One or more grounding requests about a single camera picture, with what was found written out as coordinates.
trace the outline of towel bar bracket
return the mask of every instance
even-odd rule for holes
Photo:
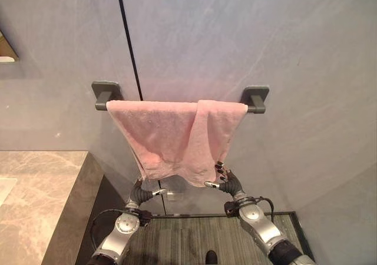
[[[241,96],[241,103],[249,106],[248,113],[264,114],[264,101],[269,93],[269,87],[246,87]]]
[[[120,86],[112,81],[94,81],[92,89],[97,99],[95,109],[106,111],[106,102],[111,100],[123,100]]]

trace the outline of gray carpet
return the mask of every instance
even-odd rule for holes
[[[301,250],[289,215],[275,216],[275,224]],[[271,265],[238,218],[155,218],[132,236],[124,265],[205,264],[208,250],[222,265]]]

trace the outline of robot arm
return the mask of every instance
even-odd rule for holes
[[[148,211],[141,211],[141,203],[167,192],[165,188],[157,191],[141,189],[142,179],[138,179],[125,206],[125,210],[115,221],[113,231],[102,241],[87,265],[121,265],[128,252],[128,241],[138,230],[146,226],[152,218]]]
[[[315,265],[314,261],[303,255],[264,215],[263,210],[256,204],[257,200],[245,194],[240,181],[230,170],[224,168],[223,163],[218,162],[215,168],[225,182],[219,184],[206,181],[204,184],[232,195],[233,201],[224,205],[227,216],[240,218],[243,229],[253,237],[274,265]]]

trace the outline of vanity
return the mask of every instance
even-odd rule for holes
[[[0,162],[0,264],[75,264],[103,179],[95,158],[0,151]]]

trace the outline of towel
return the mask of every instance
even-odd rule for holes
[[[111,117],[131,146],[143,178],[180,175],[196,187],[214,181],[247,106],[198,103],[109,101]]]

